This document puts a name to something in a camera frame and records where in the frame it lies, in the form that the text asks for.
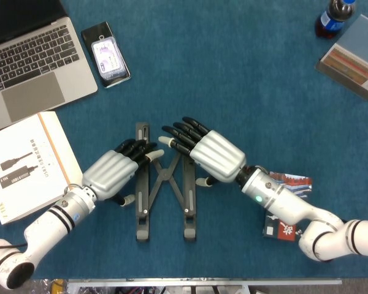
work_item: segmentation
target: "plastic bottle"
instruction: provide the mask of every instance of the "plastic bottle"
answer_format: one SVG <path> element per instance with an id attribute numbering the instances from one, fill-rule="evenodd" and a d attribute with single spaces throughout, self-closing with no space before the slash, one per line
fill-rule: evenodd
<path id="1" fill-rule="evenodd" d="M 318 37 L 335 37 L 355 12 L 356 0 L 330 0 L 327 9 L 318 17 L 315 32 Z"/>

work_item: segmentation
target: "smartphone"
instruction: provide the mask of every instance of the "smartphone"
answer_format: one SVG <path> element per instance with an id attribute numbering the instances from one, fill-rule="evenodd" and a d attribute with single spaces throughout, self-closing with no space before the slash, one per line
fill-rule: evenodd
<path id="1" fill-rule="evenodd" d="M 131 78 L 117 40 L 106 21 L 84 29 L 81 33 L 105 88 Z"/>

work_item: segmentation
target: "robotic hand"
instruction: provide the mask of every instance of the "robotic hand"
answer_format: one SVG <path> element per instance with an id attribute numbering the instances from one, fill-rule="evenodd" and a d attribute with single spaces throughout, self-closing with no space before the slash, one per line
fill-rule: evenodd
<path id="1" fill-rule="evenodd" d="M 197 184 L 211 186 L 221 181 L 237 182 L 244 194 L 281 219 L 294 225 L 311 220 L 299 247 L 313 260 L 326 262 L 348 254 L 368 256 L 368 221 L 351 220 L 344 224 L 329 211 L 314 207 L 272 179 L 260 166 L 247 166 L 245 154 L 214 130 L 195 119 L 184 117 L 163 130 L 174 138 L 159 137 L 161 143 L 190 156 L 211 174 Z"/>
<path id="2" fill-rule="evenodd" d="M 49 250 L 94 210 L 96 200 L 115 196 L 136 171 L 164 154 L 152 151 L 155 146 L 129 139 L 106 152 L 83 174 L 82 187 L 70 190 L 26 228 L 24 253 L 0 239 L 0 285 L 6 289 L 22 286 Z"/>

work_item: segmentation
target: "laptop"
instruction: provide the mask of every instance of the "laptop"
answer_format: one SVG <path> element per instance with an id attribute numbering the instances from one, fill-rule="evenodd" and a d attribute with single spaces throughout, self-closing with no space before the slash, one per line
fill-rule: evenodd
<path id="1" fill-rule="evenodd" d="M 0 129 L 96 91 L 60 0 L 0 0 Z"/>

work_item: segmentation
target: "silver robotic hand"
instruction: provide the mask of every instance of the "silver robotic hand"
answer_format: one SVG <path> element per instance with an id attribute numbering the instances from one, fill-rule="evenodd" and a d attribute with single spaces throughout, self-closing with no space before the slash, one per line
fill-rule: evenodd
<path id="1" fill-rule="evenodd" d="M 70 190 L 26 228 L 24 253 L 0 239 L 0 285 L 6 289 L 23 285 L 41 259 L 94 210 L 95 201 L 115 196 L 136 171 L 164 154 L 152 151 L 155 146 L 130 139 L 106 152 L 83 174 L 82 186 Z"/>
<path id="2" fill-rule="evenodd" d="M 330 261 L 348 254 L 368 256 L 368 221 L 351 220 L 344 224 L 329 211 L 303 201 L 272 179 L 260 166 L 247 166 L 245 154 L 219 133 L 195 119 L 184 117 L 163 130 L 174 138 L 159 137 L 161 143 L 190 156 L 211 176 L 197 184 L 212 186 L 221 181 L 237 182 L 241 191 L 287 225 L 311 220 L 299 241 L 304 254 L 316 261 Z"/>

